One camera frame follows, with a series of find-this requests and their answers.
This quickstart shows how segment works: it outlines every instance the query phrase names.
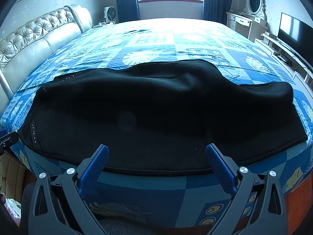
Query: white box fan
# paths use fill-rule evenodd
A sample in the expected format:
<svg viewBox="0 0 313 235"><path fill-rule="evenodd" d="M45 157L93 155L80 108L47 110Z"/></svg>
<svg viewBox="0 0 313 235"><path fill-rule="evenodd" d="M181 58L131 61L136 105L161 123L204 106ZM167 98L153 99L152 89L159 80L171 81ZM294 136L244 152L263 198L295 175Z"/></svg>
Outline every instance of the white box fan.
<svg viewBox="0 0 313 235"><path fill-rule="evenodd" d="M113 6L104 7L104 21L106 23L111 22L111 21L114 21L116 23L115 17L116 17L116 11Z"/></svg>

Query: silver screw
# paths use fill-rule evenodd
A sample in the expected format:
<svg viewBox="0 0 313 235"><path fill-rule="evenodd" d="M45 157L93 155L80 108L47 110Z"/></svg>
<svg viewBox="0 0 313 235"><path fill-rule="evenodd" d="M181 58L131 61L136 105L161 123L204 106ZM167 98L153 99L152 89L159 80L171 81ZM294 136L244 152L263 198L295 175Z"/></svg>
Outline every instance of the silver screw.
<svg viewBox="0 0 313 235"><path fill-rule="evenodd" d="M270 175L271 175L272 177L276 177L276 172L273 171L273 170L271 170L271 171L270 171Z"/></svg>
<svg viewBox="0 0 313 235"><path fill-rule="evenodd" d="M46 177L46 174L45 174L44 172L39 174L39 178L40 178L40 179L43 179L43 178L45 178L45 177Z"/></svg>
<svg viewBox="0 0 313 235"><path fill-rule="evenodd" d="M67 171L66 171L66 173L67 174L73 174L75 172L75 169L74 168L69 168Z"/></svg>
<svg viewBox="0 0 313 235"><path fill-rule="evenodd" d="M247 173L248 172L248 169L246 167L240 167L240 172L242 173Z"/></svg>

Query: white leather headboard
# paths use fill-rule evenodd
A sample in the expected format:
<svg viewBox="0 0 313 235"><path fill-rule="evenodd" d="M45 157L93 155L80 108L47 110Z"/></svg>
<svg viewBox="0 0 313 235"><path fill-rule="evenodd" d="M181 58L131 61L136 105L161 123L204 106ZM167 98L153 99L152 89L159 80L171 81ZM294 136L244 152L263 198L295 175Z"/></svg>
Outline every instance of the white leather headboard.
<svg viewBox="0 0 313 235"><path fill-rule="evenodd" d="M27 22L0 41L0 114L27 76L92 27L89 11L67 5Z"/></svg>

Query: red window sill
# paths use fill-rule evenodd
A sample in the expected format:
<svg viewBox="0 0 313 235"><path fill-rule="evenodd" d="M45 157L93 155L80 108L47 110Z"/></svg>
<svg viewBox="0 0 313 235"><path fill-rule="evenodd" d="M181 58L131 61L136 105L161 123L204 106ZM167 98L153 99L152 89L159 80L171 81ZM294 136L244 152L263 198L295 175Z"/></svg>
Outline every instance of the red window sill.
<svg viewBox="0 0 313 235"><path fill-rule="evenodd" d="M138 1L138 3L144 3L144 2L159 2L159 1L182 1L182 2L197 2L197 3L203 3L202 0L141 0L141 1Z"/></svg>

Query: tv screen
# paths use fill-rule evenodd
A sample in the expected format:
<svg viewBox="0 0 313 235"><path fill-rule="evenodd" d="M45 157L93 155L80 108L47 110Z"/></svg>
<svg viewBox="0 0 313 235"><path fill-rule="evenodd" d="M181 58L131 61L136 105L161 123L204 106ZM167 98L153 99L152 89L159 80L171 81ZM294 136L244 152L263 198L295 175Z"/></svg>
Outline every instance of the tv screen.
<svg viewBox="0 0 313 235"><path fill-rule="evenodd" d="M312 39L313 28L302 21L281 13L279 40L286 43L313 67Z"/></svg>

